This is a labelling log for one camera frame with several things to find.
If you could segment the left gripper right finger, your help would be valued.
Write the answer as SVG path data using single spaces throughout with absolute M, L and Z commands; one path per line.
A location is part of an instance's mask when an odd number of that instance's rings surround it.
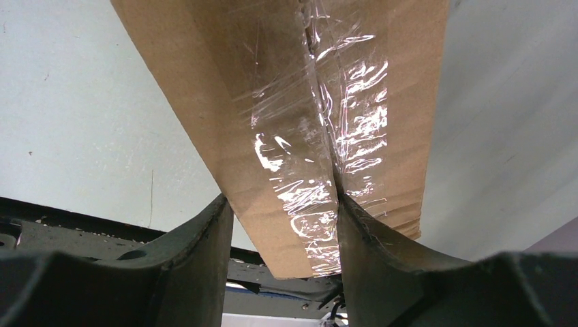
M 351 326 L 576 326 L 577 254 L 506 251 L 469 262 L 394 231 L 339 196 Z

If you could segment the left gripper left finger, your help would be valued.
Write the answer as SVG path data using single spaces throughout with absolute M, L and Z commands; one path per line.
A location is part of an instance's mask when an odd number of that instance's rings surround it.
M 233 212 L 197 216 L 115 260 L 1 252 L 2 326 L 219 326 Z

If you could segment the brown cardboard express box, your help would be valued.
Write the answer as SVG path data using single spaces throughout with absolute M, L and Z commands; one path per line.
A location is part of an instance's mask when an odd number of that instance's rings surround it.
M 113 1 L 272 275 L 340 272 L 338 192 L 421 234 L 447 1 Z

